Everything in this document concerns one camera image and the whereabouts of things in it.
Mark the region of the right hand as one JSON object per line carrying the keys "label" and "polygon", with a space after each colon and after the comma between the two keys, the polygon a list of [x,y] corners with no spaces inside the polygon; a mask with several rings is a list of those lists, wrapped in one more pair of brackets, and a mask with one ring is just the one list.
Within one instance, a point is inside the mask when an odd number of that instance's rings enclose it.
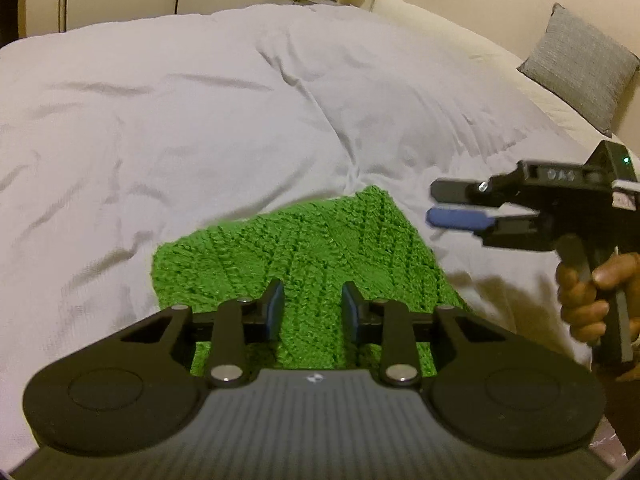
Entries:
{"label": "right hand", "polygon": [[578,273],[560,263],[556,267],[558,300],[562,321],[570,328],[570,336],[583,344],[594,344],[605,334],[605,315],[610,305],[599,294],[619,289],[625,291],[629,316],[629,336],[639,338],[639,254],[614,255],[581,281]]}

